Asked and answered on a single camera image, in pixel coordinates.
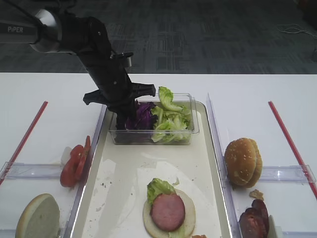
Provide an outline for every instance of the white tray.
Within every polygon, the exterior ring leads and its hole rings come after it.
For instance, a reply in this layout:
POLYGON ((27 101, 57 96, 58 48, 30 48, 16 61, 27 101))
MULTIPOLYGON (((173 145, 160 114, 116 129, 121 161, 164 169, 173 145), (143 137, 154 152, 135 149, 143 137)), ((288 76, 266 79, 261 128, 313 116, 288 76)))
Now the white tray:
POLYGON ((114 145, 107 111, 72 237, 150 237, 142 219, 147 184, 174 183, 196 208, 193 235, 230 237, 206 108, 197 102, 200 133, 190 145, 114 145))

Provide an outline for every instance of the red stick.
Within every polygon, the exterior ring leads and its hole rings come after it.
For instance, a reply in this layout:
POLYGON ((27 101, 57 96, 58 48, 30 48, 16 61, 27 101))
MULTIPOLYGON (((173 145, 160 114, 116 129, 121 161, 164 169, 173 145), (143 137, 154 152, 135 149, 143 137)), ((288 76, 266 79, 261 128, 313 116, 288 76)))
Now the red stick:
MULTIPOLYGON (((304 166, 305 165, 304 160, 302 159, 300 153, 298 152, 298 150, 297 150, 297 148, 296 148, 291 136, 289 135, 289 133, 288 133, 288 131, 286 129, 286 126, 284 125, 284 123, 282 121, 282 118, 279 116, 279 114, 278 114, 273 102, 269 101, 268 104, 271 107, 271 110, 272 110, 272 112, 273 112, 273 114, 274 114, 279 126, 281 127, 281 129, 282 129, 282 131, 283 131, 283 133, 284 133, 284 135, 285 135, 285 137, 287 139, 287 142, 290 145, 290 147, 291 147, 291 149, 292 149, 292 151, 293 151, 293 153, 294 153, 294 155, 295 155, 295 157, 296 157, 296 159, 298 161, 298 164, 301 165, 301 166, 304 166)), ((316 184, 314 182, 310 182, 310 181, 312 181, 312 177, 311 177, 310 173, 307 171, 307 169, 305 167, 303 167, 303 170, 304 170, 305 176, 307 177, 307 180, 309 181, 309 185, 310 185, 310 187, 311 187, 311 189, 312 189, 312 191, 313 191, 313 193, 314 193, 314 195, 315 195, 315 197, 317 199, 317 187, 316 187, 316 184)))
POLYGON ((38 111, 38 113, 36 114, 35 118, 33 119, 31 125, 29 126, 28 130, 26 131, 25 135, 23 136, 20 144, 18 145, 18 147, 16 148, 15 152, 13 153, 9 163, 7 164, 5 170, 4 170, 4 173, 3 173, 3 177, 0 179, 0 185, 3 183, 4 179, 5 179, 5 176, 7 175, 7 173, 9 172, 9 170, 11 169, 14 161, 16 160, 16 158, 18 157, 18 155, 20 154, 26 140, 29 138, 33 128, 35 127, 36 123, 38 122, 38 120, 40 119, 44 109, 46 108, 48 102, 45 101, 43 102, 40 110, 38 111))

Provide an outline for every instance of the top bun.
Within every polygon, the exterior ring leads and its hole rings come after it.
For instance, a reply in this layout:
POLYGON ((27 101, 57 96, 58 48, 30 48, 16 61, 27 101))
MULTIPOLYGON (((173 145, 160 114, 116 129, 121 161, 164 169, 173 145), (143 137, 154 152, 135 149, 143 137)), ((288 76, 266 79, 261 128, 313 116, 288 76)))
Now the top bun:
POLYGON ((229 143, 224 153, 230 181, 238 186, 253 187, 262 172, 262 159, 257 143, 240 138, 229 143))

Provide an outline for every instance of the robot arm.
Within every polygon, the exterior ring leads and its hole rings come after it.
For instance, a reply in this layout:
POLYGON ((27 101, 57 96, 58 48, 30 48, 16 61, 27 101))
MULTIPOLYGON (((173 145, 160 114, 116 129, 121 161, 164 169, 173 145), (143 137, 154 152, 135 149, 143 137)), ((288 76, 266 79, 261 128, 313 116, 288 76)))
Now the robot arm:
POLYGON ((42 9, 30 17, 0 20, 0 43, 28 43, 42 53, 75 53, 98 87, 87 93, 84 102, 107 105, 122 119, 136 115, 135 99, 155 96, 153 84, 132 83, 125 67, 133 53, 117 54, 106 27, 94 17, 78 18, 42 9))

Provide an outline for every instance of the gray carpet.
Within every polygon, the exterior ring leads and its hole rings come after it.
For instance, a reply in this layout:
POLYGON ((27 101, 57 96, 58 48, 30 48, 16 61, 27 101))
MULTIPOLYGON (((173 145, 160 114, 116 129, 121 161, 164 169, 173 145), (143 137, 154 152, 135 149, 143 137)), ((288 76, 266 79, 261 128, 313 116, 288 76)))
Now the gray carpet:
MULTIPOLYGON (((0 4, 0 15, 10 11, 0 4)), ((292 0, 82 0, 72 12, 97 17, 116 51, 134 52, 130 73, 317 73, 317 41, 276 28, 297 23, 317 35, 292 0)), ((12 44, 0 44, 0 71, 85 72, 76 56, 12 44)))

